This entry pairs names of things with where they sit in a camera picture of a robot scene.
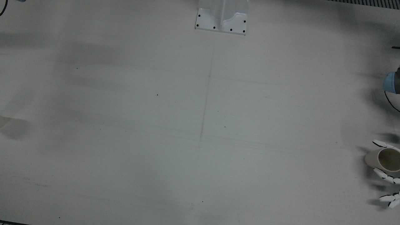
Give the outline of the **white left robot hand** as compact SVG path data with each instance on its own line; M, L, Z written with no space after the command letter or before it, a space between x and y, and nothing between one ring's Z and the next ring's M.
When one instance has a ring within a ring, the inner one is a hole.
M372 143L381 147L376 156L377 166L374 168L374 172L382 180L393 185L399 185L399 177L388 174L399 172L399 148L376 139ZM390 209L395 208L400 202L399 191L391 195L381 196L379 201L387 203L387 207Z

